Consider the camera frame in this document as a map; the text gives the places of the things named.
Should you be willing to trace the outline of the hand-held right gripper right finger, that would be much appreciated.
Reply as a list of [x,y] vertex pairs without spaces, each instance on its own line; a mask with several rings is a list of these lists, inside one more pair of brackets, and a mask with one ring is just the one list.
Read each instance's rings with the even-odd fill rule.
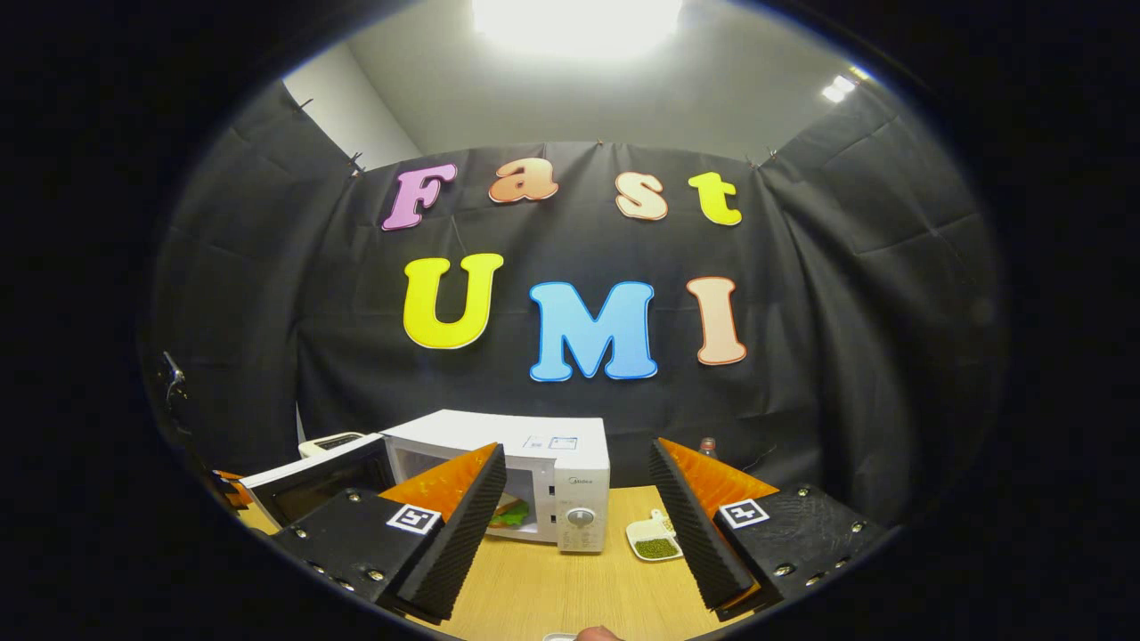
[[768,482],[656,438],[650,474],[705,608],[718,620],[803,599],[879,547],[891,529],[809,482]]

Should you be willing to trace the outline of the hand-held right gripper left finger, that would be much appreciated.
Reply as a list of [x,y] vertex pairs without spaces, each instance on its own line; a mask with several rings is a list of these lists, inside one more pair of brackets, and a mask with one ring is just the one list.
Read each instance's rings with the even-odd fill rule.
[[487,443],[388,490],[337,490],[268,539],[347,597],[440,623],[451,618],[506,477],[504,448]]

